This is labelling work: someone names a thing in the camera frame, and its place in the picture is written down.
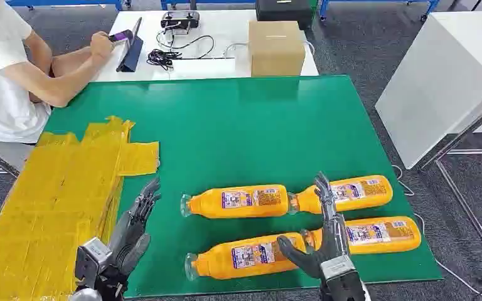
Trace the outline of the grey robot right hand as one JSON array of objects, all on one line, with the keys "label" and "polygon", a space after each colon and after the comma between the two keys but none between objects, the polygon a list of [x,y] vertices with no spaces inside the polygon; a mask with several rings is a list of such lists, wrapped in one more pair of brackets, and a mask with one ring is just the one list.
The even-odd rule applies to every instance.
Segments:
[{"label": "grey robot right hand", "polygon": [[337,213],[335,197],[326,176],[318,172],[314,183],[315,194],[321,203],[323,215],[322,242],[318,250],[307,254],[293,246],[284,235],[277,237],[277,244],[281,253],[304,273],[312,278],[324,280],[321,264],[343,254],[343,243],[340,241],[340,222],[342,215]]}]

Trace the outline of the person's right hand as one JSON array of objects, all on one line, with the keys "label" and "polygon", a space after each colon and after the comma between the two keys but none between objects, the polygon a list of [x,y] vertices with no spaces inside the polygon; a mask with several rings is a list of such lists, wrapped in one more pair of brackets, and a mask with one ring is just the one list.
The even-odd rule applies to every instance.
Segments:
[{"label": "person's right hand", "polygon": [[97,60],[108,60],[114,49],[114,44],[109,39],[109,35],[104,31],[94,33],[90,41],[90,51],[92,57]]}]

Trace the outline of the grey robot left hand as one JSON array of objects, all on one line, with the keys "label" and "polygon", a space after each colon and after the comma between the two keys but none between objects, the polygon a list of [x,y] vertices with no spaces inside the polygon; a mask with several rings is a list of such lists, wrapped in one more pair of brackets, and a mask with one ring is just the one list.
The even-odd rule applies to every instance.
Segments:
[{"label": "grey robot left hand", "polygon": [[110,237],[112,254],[109,262],[125,276],[135,269],[151,241],[145,229],[154,205],[161,198],[159,188],[158,177],[148,182],[132,206],[122,213]]}]

